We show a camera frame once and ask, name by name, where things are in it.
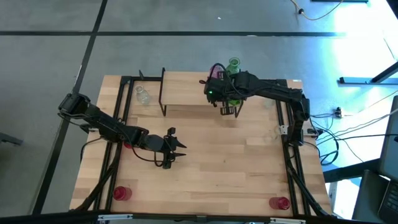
metal bracket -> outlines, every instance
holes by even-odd
[[[305,220],[294,220],[289,218],[271,218],[270,223],[280,223],[280,224],[305,224]]]
[[[281,125],[278,127],[279,129],[279,134],[283,135],[283,134],[287,134],[287,129],[289,128],[289,125]],[[317,134],[313,133],[311,130],[313,130],[312,128],[307,128],[307,127],[303,127],[303,135],[304,136],[316,136]]]
[[[120,214],[120,215],[98,215],[98,221],[109,221],[109,220],[126,220],[132,219],[133,214]]]
[[[279,126],[279,134],[287,134],[287,128],[289,125],[281,125]]]

clear glass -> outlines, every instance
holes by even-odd
[[[137,92],[138,102],[142,103],[143,105],[148,105],[151,97],[148,94],[148,92],[144,89],[144,87],[142,85],[138,85],[135,87],[135,90]]]

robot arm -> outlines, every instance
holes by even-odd
[[[138,126],[127,126],[101,111],[90,103],[90,99],[82,94],[68,94],[58,107],[63,118],[84,119],[90,127],[97,128],[99,134],[111,142],[126,142],[131,147],[161,152],[164,154],[163,168],[171,168],[175,157],[185,156],[174,152],[177,147],[185,147],[175,134],[175,128],[170,128],[163,138],[149,134],[149,131]]]
[[[209,77],[205,82],[204,92],[210,103],[216,106],[216,102],[226,102],[228,105],[229,100],[246,100],[250,96],[262,96],[289,103],[294,115],[294,125],[289,126],[287,130],[289,143],[303,145],[302,127],[303,122],[310,118],[310,101],[302,90],[259,80],[249,72],[229,76],[225,72],[221,73],[224,79]]]

electronic device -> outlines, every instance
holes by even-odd
[[[398,96],[394,97],[391,111],[398,109]],[[386,134],[398,133],[398,113],[389,117]],[[397,137],[386,136],[380,155],[379,171],[390,178],[389,185],[384,194],[378,215],[387,223],[396,223],[398,220],[398,142]]]

black metal frame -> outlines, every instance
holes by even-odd
[[[286,112],[287,112],[287,118],[289,120],[289,126],[291,126],[291,125],[293,125],[294,121],[293,121],[293,115],[292,115],[292,107],[288,103],[286,103]],[[298,177],[305,184],[304,171],[303,171],[303,166],[301,163],[300,150],[297,145],[293,146],[293,153],[294,153],[293,156],[294,156],[294,161],[296,163]],[[311,215],[310,205],[308,204],[307,199],[305,198],[303,192],[301,193],[301,198],[303,201],[304,214]]]
[[[323,173],[326,183],[337,182],[340,180],[362,177],[365,170],[370,170],[378,174],[380,168],[380,158],[354,164],[351,166],[340,167]]]
[[[126,77],[121,77],[120,79],[120,86],[119,86],[119,91],[118,91],[118,96],[116,97],[116,104],[114,106],[114,111],[113,111],[113,118],[117,119],[119,116],[119,110],[120,110],[120,104],[122,102],[122,96],[123,96],[123,89],[125,84],[130,80],[130,78]],[[108,142],[106,143],[106,148],[105,148],[105,154],[104,154],[104,160],[101,166],[101,173],[99,175],[99,179],[103,178],[106,172],[106,169],[109,166],[109,158],[111,157],[111,150],[112,150],[112,143]],[[94,201],[94,210],[98,210],[100,208],[100,201],[101,201],[102,194],[98,194],[97,198]]]
[[[162,109],[163,116],[166,116],[166,110],[167,110],[167,105],[164,105],[164,108],[163,108],[163,104],[162,104],[163,79],[164,79],[165,72],[166,72],[166,69],[162,68],[162,76],[160,77],[161,80],[160,80],[160,90],[159,90],[159,105],[160,105],[160,108]]]
[[[398,85],[398,78],[390,78],[398,72],[398,62],[385,69],[373,78],[362,77],[340,77],[340,84],[361,84],[361,85]]]

